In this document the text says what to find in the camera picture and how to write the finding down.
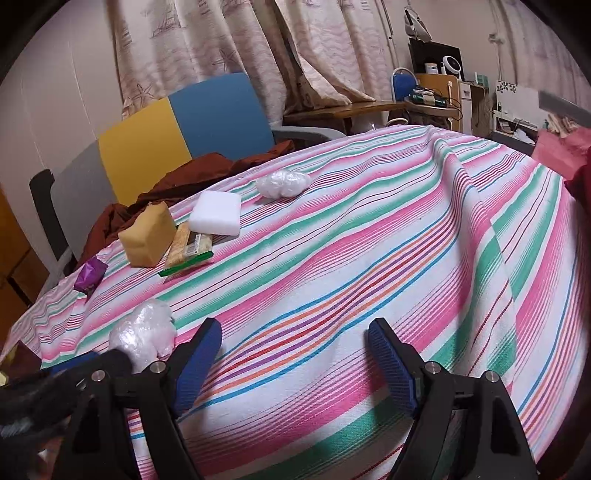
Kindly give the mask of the pink striped tablecloth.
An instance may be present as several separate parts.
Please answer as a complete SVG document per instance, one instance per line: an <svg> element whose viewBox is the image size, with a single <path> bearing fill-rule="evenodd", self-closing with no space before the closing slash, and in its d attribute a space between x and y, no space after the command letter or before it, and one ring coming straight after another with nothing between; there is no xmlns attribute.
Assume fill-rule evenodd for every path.
<svg viewBox="0 0 591 480"><path fill-rule="evenodd" d="M256 180L311 176L294 198ZM180 278L119 243L90 297L62 280L12 327L45 365L102 351L156 298L179 340L208 317L222 346L180 425L208 479L381 479L410 428L367 348L385 318L453 373L497 372L531 452L565 419L589 344L586 223L563 178L506 146L392 127L295 152L217 184L242 198L238 237Z"/></svg>

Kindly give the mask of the dark red jacket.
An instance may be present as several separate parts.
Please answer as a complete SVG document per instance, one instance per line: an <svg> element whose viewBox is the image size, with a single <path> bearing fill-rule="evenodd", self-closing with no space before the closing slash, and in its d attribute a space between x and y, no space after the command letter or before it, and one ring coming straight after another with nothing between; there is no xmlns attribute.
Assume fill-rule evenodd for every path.
<svg viewBox="0 0 591 480"><path fill-rule="evenodd" d="M133 204L124 206L109 203L100 214L92 217L94 223L76 267L81 267L92 256L117 240L118 233L130 227L149 204L164 202L171 207L221 180L287 155L295 149L294 142L286 140L274 145L266 153L238 161L230 161L219 153L208 153L168 172L149 191L141 193Z"/></svg>

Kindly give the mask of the crumpled white plastic bag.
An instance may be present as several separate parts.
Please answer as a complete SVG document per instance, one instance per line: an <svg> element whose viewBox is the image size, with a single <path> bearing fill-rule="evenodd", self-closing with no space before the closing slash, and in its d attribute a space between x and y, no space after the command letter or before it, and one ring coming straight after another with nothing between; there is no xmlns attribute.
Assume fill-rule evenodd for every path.
<svg viewBox="0 0 591 480"><path fill-rule="evenodd" d="M278 170L256 180L259 194L271 200L297 197L309 186L310 175L290 170Z"/></svg>

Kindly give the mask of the wooden cabinet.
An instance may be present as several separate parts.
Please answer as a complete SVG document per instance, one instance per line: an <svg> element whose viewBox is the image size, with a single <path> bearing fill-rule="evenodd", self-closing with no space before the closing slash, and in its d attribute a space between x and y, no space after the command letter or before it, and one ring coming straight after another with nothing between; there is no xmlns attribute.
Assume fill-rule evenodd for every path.
<svg viewBox="0 0 591 480"><path fill-rule="evenodd" d="M22 231L4 192L0 195L0 337L36 301L49 272Z"/></svg>

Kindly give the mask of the purple snack packet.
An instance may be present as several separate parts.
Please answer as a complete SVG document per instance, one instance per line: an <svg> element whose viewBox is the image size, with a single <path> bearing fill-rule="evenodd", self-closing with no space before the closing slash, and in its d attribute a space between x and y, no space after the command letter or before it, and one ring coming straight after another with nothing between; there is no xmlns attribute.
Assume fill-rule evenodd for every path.
<svg viewBox="0 0 591 480"><path fill-rule="evenodd" d="M96 256L91 257L83 264L74 283L74 289L90 297L101 283L106 270L106 263Z"/></svg>

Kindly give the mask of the blue folding chair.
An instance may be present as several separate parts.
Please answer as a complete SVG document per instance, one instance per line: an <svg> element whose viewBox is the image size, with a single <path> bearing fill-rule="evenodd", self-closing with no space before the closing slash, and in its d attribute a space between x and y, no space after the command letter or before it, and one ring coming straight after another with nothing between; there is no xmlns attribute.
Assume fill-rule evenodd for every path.
<svg viewBox="0 0 591 480"><path fill-rule="evenodd" d="M404 101L412 94L417 85L417 77L410 69L406 67L396 68L391 77L391 88L394 101Z"/></svg>

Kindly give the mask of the white foam block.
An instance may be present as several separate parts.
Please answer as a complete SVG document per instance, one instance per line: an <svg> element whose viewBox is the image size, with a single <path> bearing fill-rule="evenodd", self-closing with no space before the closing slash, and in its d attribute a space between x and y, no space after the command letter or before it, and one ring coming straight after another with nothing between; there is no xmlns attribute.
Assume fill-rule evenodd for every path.
<svg viewBox="0 0 591 480"><path fill-rule="evenodd" d="M242 198L235 193L205 190L188 218L190 231L199 234L238 236Z"/></svg>

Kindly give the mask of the patterned beige curtain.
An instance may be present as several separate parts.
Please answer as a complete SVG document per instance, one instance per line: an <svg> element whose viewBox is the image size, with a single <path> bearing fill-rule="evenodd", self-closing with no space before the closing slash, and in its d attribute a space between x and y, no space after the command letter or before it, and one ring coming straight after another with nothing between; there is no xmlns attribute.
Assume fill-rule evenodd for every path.
<svg viewBox="0 0 591 480"><path fill-rule="evenodd" d="M188 85L245 73L270 123L294 111L391 99L369 1L109 1L129 117Z"/></svg>

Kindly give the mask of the wooden side table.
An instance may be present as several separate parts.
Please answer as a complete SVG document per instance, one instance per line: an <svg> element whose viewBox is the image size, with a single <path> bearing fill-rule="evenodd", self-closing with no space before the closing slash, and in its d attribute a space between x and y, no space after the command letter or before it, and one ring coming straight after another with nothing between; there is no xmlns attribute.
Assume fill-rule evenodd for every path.
<svg viewBox="0 0 591 480"><path fill-rule="evenodd" d="M284 124L301 124L318 121L339 121L344 127L346 134L352 133L353 119L363 115L376 113L402 113L413 112L433 117L461 120L461 111L454 108L435 107L430 105L420 105L408 102L393 101L375 101L375 102L356 102L351 105L339 105L335 107L322 108L317 110L308 110L290 113L283 116Z"/></svg>

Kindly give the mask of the biscuit packet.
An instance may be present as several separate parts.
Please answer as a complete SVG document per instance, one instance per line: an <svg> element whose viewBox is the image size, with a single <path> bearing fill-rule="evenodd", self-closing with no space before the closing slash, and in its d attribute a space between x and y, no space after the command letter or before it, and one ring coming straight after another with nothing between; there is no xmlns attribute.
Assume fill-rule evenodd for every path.
<svg viewBox="0 0 591 480"><path fill-rule="evenodd" d="M181 223L176 230L164 268L158 272L160 277L168 277L207 262L213 257L213 237L190 229L187 222Z"/></svg>

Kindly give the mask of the grey yellow blue chair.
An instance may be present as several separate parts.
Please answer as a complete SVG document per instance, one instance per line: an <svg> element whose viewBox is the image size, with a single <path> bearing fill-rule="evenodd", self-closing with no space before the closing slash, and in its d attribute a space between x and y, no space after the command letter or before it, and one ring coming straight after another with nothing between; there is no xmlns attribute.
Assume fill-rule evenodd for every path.
<svg viewBox="0 0 591 480"><path fill-rule="evenodd" d="M273 126L249 76L233 73L189 85L116 124L59 173L29 182L50 247L64 269L81 256L98 215L130 205L166 173L207 153L231 161L269 151L280 140L318 145L342 138L322 127Z"/></svg>

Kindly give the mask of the white plastic bag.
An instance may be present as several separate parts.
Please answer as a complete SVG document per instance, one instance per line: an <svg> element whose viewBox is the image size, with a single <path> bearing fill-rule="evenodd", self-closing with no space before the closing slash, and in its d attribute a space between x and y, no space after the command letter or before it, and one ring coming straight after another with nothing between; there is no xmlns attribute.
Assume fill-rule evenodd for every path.
<svg viewBox="0 0 591 480"><path fill-rule="evenodd" d="M174 350L176 327L170 307L157 299L147 300L116 322L109 333L109 349L123 351L139 373Z"/></svg>
<svg viewBox="0 0 591 480"><path fill-rule="evenodd" d="M290 170L278 170L256 180L259 194L271 200L297 197L309 186L310 175Z"/></svg>

